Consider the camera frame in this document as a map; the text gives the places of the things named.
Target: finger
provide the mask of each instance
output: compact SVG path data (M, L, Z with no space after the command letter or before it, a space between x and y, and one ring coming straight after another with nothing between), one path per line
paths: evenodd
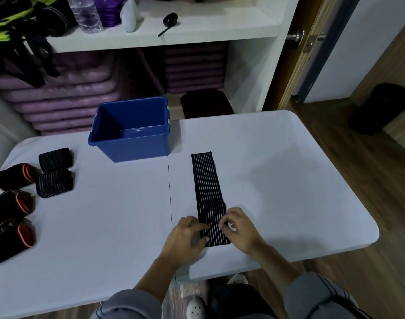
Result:
M200 232L201 230L209 229L210 225L204 223L192 224L191 226L191 233L192 235L195 233Z
M239 216L234 213L224 214L223 217L219 220L219 224L224 224L227 220L230 220L230 223L236 223L238 217Z
M198 241L197 248L200 252L204 249L205 245L208 243L209 240L210 240L210 238L208 236L206 236L206 237L201 238Z
M179 226L179 225L181 225L182 223L183 223L183 221L185 220L185 218L184 217L182 217L181 219L179 219L179 221L177 222L177 225Z
M188 216L183 221L182 226L189 227L192 224L192 222L199 223L199 221L194 216Z
M245 216L244 211L239 207L232 207L226 211L227 213L233 212L239 216Z
M231 230L229 228L229 226L226 226L225 224L222 224L222 225L219 224L219 227L220 227L220 230L223 232L223 234L225 234L225 236L227 238L229 238L229 240L233 243L234 237L236 235L238 235L237 232L234 232L233 230Z

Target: tabletop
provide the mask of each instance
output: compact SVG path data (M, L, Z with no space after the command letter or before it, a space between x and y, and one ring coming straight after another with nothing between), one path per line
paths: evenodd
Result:
M292 112L173 121L170 140L173 225L198 217L191 154L211 151L226 207L241 207L289 261L362 248L379 237L374 219ZM176 281L256 268L233 245L209 247Z
M88 132L26 139L2 170L69 147L74 189L36 197L36 245L0 264L0 318L107 300L132 288L170 233L167 157L113 163ZM36 196L35 185L23 188Z

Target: black striped elastic band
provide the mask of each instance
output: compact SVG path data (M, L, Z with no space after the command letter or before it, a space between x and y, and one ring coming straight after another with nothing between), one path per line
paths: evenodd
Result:
M209 230L202 230L200 237L208 236L207 247L226 245L231 242L219 229L219 221L226 211L220 191L219 179L213 155L210 152L192 154L194 169L195 195L197 197L198 220L210 225Z

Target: black trash can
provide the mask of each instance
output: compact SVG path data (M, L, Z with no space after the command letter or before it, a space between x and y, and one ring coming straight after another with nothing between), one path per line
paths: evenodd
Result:
M405 110L405 87L382 83L373 88L370 98L349 118L349 127L365 135L379 133Z

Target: blue plastic bin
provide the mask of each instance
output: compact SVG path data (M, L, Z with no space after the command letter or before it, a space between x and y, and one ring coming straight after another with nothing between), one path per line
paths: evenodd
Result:
M164 96L99 105L89 145L113 162L170 154L170 112Z

